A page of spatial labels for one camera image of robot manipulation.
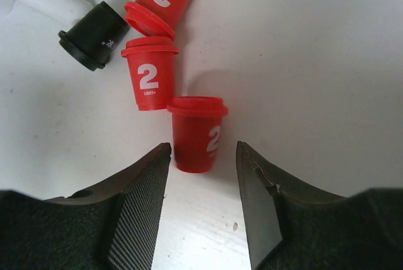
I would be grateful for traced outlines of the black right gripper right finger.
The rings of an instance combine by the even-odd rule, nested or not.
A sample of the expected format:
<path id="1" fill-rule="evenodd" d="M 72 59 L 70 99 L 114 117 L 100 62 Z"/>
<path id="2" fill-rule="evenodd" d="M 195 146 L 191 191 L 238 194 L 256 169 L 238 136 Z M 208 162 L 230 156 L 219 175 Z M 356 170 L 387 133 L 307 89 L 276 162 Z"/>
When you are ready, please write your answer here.
<path id="1" fill-rule="evenodd" d="M 236 169 L 253 269 L 401 269 L 402 190 L 333 194 L 238 142 Z"/>

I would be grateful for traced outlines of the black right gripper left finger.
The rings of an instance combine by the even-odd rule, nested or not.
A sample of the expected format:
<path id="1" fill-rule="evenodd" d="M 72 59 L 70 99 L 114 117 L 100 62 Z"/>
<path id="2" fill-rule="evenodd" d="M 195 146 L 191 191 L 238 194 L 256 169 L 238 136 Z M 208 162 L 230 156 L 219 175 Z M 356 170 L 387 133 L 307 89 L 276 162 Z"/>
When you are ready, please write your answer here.
<path id="1" fill-rule="evenodd" d="M 2 269 L 150 269 L 171 146 L 69 197 L 1 191 Z"/>

